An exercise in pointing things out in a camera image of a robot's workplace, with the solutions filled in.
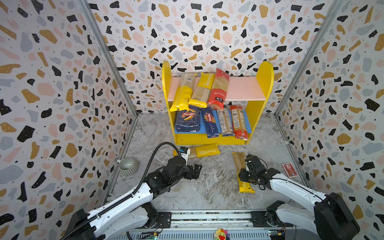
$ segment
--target pink shelf board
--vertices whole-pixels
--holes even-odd
[[[175,99],[177,87],[181,78],[172,78],[169,88],[168,101]],[[200,78],[195,80],[195,88]],[[265,101],[264,93],[256,77],[230,77],[226,101]]]

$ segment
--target pasta package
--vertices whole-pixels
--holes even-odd
[[[231,119],[229,118],[228,109],[224,106],[224,110],[217,110],[218,121],[220,123],[221,135],[223,137],[234,136]]]
[[[189,105],[206,108],[214,80],[215,75],[213,73],[202,73],[199,83],[189,100]]]
[[[197,132],[200,130],[200,111],[196,106],[189,106],[189,111],[177,112],[175,128],[177,132]]]
[[[229,74],[217,68],[215,80],[208,100],[208,106],[223,110],[224,101],[228,91],[228,83]]]
[[[201,109],[204,118],[205,131],[207,138],[218,137],[218,129],[212,109],[210,107]]]
[[[195,73],[186,73],[181,75],[179,86],[177,87],[175,99],[173,101],[171,112],[177,110],[189,111],[188,101],[192,96],[193,88],[195,87]]]
[[[255,190],[251,188],[249,182],[240,181],[238,176],[242,168],[247,169],[245,164],[245,152],[232,152],[232,155],[235,162],[237,180],[239,182],[239,192],[255,193]]]
[[[188,155],[188,159],[198,158],[198,157],[208,157],[213,155],[221,154],[218,149],[217,143],[211,143],[207,145],[197,146],[197,147],[189,147],[191,150]]]
[[[243,108],[241,106],[231,106],[233,131],[236,139],[248,140],[247,126]]]

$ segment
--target white robotic arm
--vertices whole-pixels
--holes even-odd
[[[297,208],[289,203],[276,201],[267,208],[268,223],[278,225],[291,223],[307,229],[324,240],[351,240],[359,231],[352,213],[343,199],[336,193],[326,195],[290,180],[278,170],[266,169],[257,156],[245,159],[249,170],[242,169],[239,178],[280,192],[299,203]]]
[[[162,145],[171,145],[178,156],[168,160],[168,164],[147,175],[149,166],[155,153]],[[195,168],[187,166],[188,155],[182,156],[172,143],[159,144],[151,158],[140,183],[131,191],[118,197],[114,201],[94,209],[87,214],[83,209],[72,215],[66,235],[61,240],[102,240],[111,239],[125,231],[137,227],[152,227],[158,212],[150,201],[170,188],[182,178],[198,179],[202,166],[195,164]]]

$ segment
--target red pasta package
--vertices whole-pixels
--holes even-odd
[[[247,126],[245,125],[243,108],[241,106],[231,106],[231,113],[233,131],[235,132],[236,139],[248,141]]]
[[[227,96],[229,74],[221,69],[216,69],[216,76],[209,96],[208,106],[218,110],[224,109],[224,101]]]

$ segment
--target marble floor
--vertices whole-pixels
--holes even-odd
[[[127,156],[139,162],[139,170],[132,176],[121,174],[118,177],[108,201],[114,200],[136,186],[144,173],[147,162],[154,148],[161,142],[173,141],[168,115],[140,115]],[[152,204],[157,210],[203,210],[203,209],[265,209],[276,200],[289,201],[289,198],[278,192],[251,185],[254,194],[239,193],[232,152],[245,152],[257,155],[282,172],[281,164],[292,162],[284,140],[278,130],[274,118],[263,115],[257,125],[249,145],[219,146],[221,154],[192,159],[203,166],[200,178],[182,179],[154,200]],[[162,146],[149,169],[149,172],[167,164],[173,156],[171,146]],[[301,183],[300,177],[294,179]]]

